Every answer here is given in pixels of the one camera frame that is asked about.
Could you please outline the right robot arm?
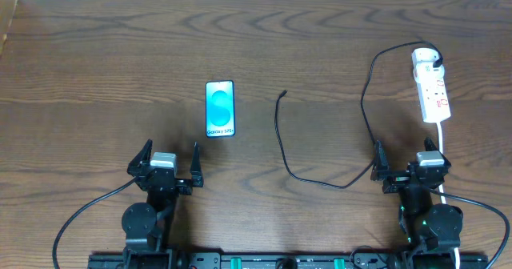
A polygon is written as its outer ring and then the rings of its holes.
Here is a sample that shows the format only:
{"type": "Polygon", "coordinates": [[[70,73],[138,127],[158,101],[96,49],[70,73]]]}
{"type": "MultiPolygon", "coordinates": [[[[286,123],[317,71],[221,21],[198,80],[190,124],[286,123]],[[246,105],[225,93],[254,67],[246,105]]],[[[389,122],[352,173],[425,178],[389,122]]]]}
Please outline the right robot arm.
{"type": "Polygon", "coordinates": [[[389,268],[454,268],[454,249],[460,246],[462,210],[433,203],[431,194],[444,183],[451,163],[429,138],[425,150],[416,154],[403,171],[391,169],[381,142],[374,144],[374,166],[370,176],[382,182],[382,192],[398,194],[399,224],[409,246],[393,253],[389,268]]]}

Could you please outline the blue Samsung Galaxy smartphone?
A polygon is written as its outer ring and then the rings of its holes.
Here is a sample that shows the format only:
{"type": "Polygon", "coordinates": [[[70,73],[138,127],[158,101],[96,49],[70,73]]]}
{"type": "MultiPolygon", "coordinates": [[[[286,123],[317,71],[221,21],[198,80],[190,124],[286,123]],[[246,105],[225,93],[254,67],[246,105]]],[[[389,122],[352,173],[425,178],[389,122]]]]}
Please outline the blue Samsung Galaxy smartphone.
{"type": "Polygon", "coordinates": [[[206,136],[235,136],[234,82],[212,81],[206,84],[206,136]]]}

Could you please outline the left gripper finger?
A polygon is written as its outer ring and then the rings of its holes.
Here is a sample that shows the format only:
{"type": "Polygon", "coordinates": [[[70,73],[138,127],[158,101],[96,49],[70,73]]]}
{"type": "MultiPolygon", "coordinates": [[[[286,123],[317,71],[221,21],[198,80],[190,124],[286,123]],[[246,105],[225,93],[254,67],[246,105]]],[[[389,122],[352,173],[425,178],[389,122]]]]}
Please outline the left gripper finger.
{"type": "Polygon", "coordinates": [[[135,169],[147,165],[150,162],[152,147],[153,141],[148,139],[143,148],[129,162],[128,168],[135,169]]]}
{"type": "Polygon", "coordinates": [[[191,182],[193,187],[203,187],[204,178],[202,174],[202,167],[200,163],[200,147],[198,143],[194,144],[194,152],[190,164],[191,182]]]}

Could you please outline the white power strip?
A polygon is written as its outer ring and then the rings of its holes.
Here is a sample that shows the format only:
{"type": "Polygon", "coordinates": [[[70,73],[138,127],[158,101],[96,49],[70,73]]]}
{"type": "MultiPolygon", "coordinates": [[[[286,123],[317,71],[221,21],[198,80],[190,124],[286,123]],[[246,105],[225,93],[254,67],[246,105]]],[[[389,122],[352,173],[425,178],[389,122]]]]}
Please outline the white power strip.
{"type": "Polygon", "coordinates": [[[444,67],[418,64],[414,70],[422,119],[426,123],[439,123],[451,117],[449,99],[444,80],[444,67]]]}

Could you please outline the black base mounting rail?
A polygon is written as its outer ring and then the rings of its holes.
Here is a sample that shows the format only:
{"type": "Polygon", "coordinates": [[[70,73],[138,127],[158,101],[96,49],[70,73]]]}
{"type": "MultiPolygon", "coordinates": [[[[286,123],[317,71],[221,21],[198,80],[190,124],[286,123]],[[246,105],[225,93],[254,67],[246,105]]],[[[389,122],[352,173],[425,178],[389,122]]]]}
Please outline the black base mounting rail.
{"type": "Polygon", "coordinates": [[[449,255],[389,256],[369,252],[348,255],[228,255],[217,252],[90,255],[87,269],[382,269],[454,268],[449,255]]]}

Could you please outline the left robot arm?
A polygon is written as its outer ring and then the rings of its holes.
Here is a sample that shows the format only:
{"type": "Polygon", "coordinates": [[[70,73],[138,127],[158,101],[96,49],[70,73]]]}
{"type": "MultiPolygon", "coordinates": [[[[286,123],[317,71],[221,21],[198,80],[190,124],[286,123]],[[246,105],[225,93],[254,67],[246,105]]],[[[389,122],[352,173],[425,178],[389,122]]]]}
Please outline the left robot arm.
{"type": "Polygon", "coordinates": [[[124,268],[188,268],[187,253],[168,245],[170,226],[174,220],[178,198],[191,195],[195,187],[204,185],[200,163],[200,147],[194,145],[190,164],[191,177],[180,179],[177,155],[152,153],[153,141],[148,140],[129,162],[127,173],[147,198],[144,203],[129,206],[122,216],[126,233],[123,250],[124,268]]]}

